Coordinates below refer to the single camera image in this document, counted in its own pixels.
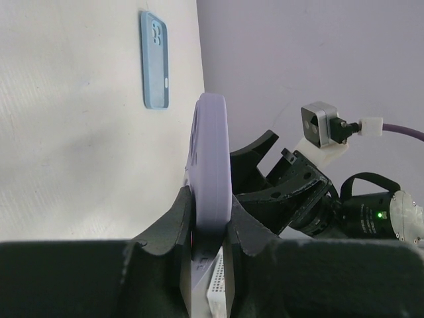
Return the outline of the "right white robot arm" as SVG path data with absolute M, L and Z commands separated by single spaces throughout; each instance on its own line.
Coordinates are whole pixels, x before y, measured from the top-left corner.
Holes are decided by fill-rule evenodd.
M 388 239 L 423 242 L 423 208 L 384 176 L 362 172 L 336 190 L 300 148 L 282 150 L 268 175 L 258 164 L 278 139 L 266 131 L 230 154 L 233 193 L 272 233 L 292 228 L 315 239 Z

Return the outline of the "phone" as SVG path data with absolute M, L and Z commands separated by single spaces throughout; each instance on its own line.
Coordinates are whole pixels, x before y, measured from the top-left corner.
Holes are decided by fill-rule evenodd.
M 143 99 L 147 109 L 169 107 L 168 28 L 150 11 L 141 11 L 140 44 Z
M 195 200 L 195 228 L 218 235 L 231 219 L 232 181 L 226 101 L 202 93 L 195 104 L 185 184 Z

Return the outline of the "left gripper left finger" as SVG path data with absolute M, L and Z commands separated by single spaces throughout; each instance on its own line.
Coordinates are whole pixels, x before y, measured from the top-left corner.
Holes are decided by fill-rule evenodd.
M 4 242 L 2 317 L 189 317 L 193 199 L 132 239 Z

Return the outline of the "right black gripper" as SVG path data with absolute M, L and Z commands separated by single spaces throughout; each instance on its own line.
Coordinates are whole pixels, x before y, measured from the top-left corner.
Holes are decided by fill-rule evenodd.
M 312 209 L 333 186 L 299 151 L 282 150 L 282 157 L 266 177 L 259 163 L 279 136 L 267 130 L 244 148 L 230 153 L 233 193 L 244 210 L 278 235 L 291 223 L 311 222 Z

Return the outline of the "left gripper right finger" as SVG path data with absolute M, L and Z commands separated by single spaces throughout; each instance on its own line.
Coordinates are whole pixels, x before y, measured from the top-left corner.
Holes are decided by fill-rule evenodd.
M 422 317 L 423 251 L 394 240 L 282 239 L 233 201 L 229 317 Z

